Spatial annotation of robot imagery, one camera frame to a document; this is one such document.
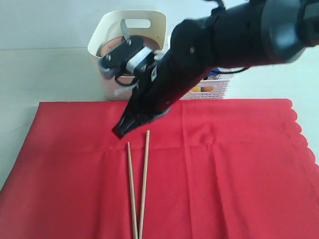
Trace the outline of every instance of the white basket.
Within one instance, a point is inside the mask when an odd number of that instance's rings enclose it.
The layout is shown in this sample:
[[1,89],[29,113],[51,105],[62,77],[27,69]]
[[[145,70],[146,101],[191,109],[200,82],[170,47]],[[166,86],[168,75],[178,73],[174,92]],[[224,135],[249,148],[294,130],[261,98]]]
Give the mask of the white basket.
[[[166,16],[158,11],[152,10],[118,10],[105,14],[97,28],[95,29],[91,40],[88,45],[89,53],[94,57],[95,69],[99,72],[98,61],[101,59],[99,57],[98,51],[102,45],[108,41],[122,36],[122,31],[120,27],[120,22],[122,19],[147,19],[150,21],[151,25],[148,28],[128,28],[130,35],[140,35],[151,38],[155,40],[161,49],[164,48],[165,38],[166,38]],[[132,94],[132,90],[125,91],[120,95],[115,94],[115,90],[121,88],[114,79],[103,81],[103,88],[105,97],[108,100],[118,101],[118,100],[128,100]],[[132,76],[122,76],[119,80],[123,83],[130,83],[133,80]]]
[[209,80],[200,81],[197,87],[211,87],[210,92],[193,92],[189,91],[181,99],[182,100],[213,100],[213,99],[223,99],[225,98],[230,79],[233,74],[219,75],[218,77],[209,77]]

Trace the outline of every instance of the red tablecloth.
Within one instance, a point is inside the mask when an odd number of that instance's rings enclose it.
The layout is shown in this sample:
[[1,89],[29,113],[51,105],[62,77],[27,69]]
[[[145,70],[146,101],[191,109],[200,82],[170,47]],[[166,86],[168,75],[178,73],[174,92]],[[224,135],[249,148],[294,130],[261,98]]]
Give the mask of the red tablecloth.
[[1,239],[318,239],[319,168],[289,100],[179,101],[118,140],[124,102],[41,103],[0,193]]

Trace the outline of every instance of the wooden chopstick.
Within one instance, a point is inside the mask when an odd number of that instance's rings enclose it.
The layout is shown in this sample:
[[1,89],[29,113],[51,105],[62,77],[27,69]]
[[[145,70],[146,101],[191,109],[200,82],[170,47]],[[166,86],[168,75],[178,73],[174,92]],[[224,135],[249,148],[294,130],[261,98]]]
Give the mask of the wooden chopstick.
[[147,178],[147,175],[148,175],[148,162],[149,162],[149,142],[150,142],[150,131],[148,130],[147,133],[146,133],[146,142],[145,142],[145,155],[144,155],[144,171],[143,171],[143,185],[142,185],[139,239],[142,239],[142,234],[143,234],[143,221],[144,221],[145,197],[146,197],[146,178]]
[[138,224],[136,221],[136,208],[135,208],[135,192],[134,192],[134,178],[132,167],[132,156],[130,143],[128,142],[128,156],[129,156],[129,175],[130,175],[130,194],[131,194],[131,211],[132,211],[132,226],[133,226],[133,239],[138,239]]

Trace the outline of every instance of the white table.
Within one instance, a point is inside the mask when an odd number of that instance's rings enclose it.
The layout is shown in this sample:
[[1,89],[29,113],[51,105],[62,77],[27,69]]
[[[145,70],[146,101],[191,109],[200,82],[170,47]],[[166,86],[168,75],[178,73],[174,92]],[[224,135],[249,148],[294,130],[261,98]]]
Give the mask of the white table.
[[[227,98],[289,98],[319,154],[319,49],[291,65],[257,67],[234,77]],[[41,101],[102,101],[87,49],[0,51],[0,188]]]

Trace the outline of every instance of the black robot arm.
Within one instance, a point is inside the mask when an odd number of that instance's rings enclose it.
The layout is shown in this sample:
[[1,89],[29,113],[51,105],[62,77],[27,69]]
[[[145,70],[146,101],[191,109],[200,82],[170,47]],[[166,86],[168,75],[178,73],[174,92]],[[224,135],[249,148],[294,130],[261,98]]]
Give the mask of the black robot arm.
[[128,105],[113,128],[119,138],[167,113],[215,67],[291,63],[307,47],[319,44],[319,0],[250,0],[230,9],[216,2],[219,7],[211,16],[186,19],[175,27],[170,50],[159,61],[138,36],[101,59],[105,78],[125,70],[136,77]]

